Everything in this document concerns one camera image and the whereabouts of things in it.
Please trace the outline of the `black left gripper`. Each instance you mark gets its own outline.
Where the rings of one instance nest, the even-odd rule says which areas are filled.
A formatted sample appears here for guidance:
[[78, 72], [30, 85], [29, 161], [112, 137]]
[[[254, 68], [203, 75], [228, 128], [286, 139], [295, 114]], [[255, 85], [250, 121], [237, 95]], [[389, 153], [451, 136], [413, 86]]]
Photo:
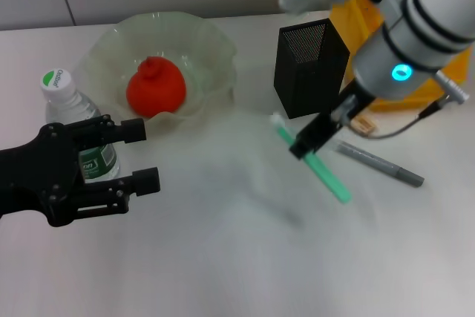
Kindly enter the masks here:
[[1, 150], [1, 215], [35, 211], [51, 226], [66, 226], [74, 220], [127, 213], [131, 195], [160, 191], [158, 169], [79, 187], [84, 179], [78, 148], [143, 140], [145, 123], [141, 118], [116, 125], [110, 115], [102, 115], [70, 126], [54, 123], [41, 127], [29, 143]]

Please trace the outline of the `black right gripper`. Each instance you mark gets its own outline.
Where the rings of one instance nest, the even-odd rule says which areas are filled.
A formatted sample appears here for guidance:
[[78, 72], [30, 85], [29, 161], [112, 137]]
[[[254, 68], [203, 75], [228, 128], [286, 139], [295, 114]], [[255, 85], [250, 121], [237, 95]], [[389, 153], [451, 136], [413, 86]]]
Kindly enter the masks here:
[[351, 82], [338, 95], [336, 107], [331, 114], [318, 114], [297, 134], [289, 148], [290, 152], [300, 160], [323, 147], [343, 127], [357, 131], [352, 120], [374, 100], [375, 96], [363, 89], [358, 82]]

